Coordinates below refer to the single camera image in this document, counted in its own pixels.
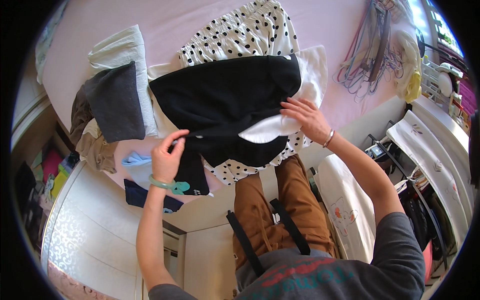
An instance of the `green bangle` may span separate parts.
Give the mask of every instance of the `green bangle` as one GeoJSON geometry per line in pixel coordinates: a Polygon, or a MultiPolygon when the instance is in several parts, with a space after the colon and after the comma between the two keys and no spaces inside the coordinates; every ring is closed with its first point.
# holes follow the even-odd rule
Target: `green bangle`
{"type": "Polygon", "coordinates": [[[155,186],[157,186],[161,189],[166,189],[166,190],[171,190],[171,189],[175,188],[175,185],[176,185],[175,180],[172,180],[171,183],[164,183],[164,182],[155,180],[153,178],[153,174],[150,174],[150,176],[148,176],[148,180],[150,181],[151,184],[153,184],[153,185],[155,185],[155,186]]]}

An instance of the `black suspender strap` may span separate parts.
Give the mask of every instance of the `black suspender strap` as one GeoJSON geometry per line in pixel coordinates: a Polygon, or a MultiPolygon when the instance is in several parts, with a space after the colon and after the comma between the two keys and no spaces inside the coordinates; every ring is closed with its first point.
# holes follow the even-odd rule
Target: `black suspender strap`
{"type": "Polygon", "coordinates": [[[255,254],[255,251],[253,251],[252,244],[250,243],[250,240],[248,239],[247,234],[240,225],[237,217],[233,212],[228,211],[227,220],[230,223],[230,226],[232,226],[233,232],[235,232],[237,239],[239,239],[240,245],[243,248],[245,255],[247,256],[250,265],[252,265],[253,271],[255,272],[257,277],[262,276],[262,274],[265,273],[265,270],[262,267],[258,256],[255,254]]]}
{"type": "Polygon", "coordinates": [[[288,215],[287,211],[285,210],[283,205],[280,203],[280,201],[278,199],[273,199],[272,201],[270,201],[270,204],[273,206],[276,212],[280,215],[280,221],[283,223],[283,225],[285,226],[285,229],[288,231],[288,233],[292,237],[293,241],[295,242],[298,249],[300,250],[300,253],[302,255],[310,255],[310,247],[307,241],[302,236],[299,229],[297,228],[297,225],[295,225],[292,218],[288,215]]]}

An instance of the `gray t-shirt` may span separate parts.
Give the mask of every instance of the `gray t-shirt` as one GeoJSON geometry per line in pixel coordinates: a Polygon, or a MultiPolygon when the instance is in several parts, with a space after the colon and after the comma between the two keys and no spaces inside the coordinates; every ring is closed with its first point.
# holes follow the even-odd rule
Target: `gray t-shirt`
{"type": "MultiPolygon", "coordinates": [[[[334,259],[323,251],[300,255],[296,248],[259,259],[266,270],[260,278],[247,264],[236,272],[241,289],[236,299],[420,299],[425,289],[423,254],[403,213],[391,213],[378,224],[370,264],[334,259]]],[[[153,287],[148,297],[195,299],[170,284],[153,287]]]]}

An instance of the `white curtain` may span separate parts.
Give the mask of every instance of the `white curtain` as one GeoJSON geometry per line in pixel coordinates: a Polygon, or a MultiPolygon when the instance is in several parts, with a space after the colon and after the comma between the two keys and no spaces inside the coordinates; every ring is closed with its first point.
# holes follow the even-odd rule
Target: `white curtain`
{"type": "Polygon", "coordinates": [[[420,168],[437,193],[450,219],[459,248],[472,218],[473,199],[451,157],[432,131],[411,111],[387,130],[387,136],[420,168]]]}

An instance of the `polka dot skirt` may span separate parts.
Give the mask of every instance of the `polka dot skirt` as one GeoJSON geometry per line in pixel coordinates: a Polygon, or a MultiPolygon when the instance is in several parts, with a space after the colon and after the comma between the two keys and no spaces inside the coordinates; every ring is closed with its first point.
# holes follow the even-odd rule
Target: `polka dot skirt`
{"type": "Polygon", "coordinates": [[[292,22],[280,3],[250,2],[212,20],[178,51],[183,68],[215,60],[299,51],[292,22]]]}
{"type": "MultiPolygon", "coordinates": [[[[299,50],[291,19],[280,3],[259,0],[212,20],[178,51],[178,57],[182,68],[186,68],[254,55],[288,55],[299,50]]],[[[248,175],[280,165],[282,160],[312,143],[301,131],[291,134],[285,149],[259,168],[231,159],[215,168],[204,159],[203,164],[225,185],[232,185],[248,175]]]]}

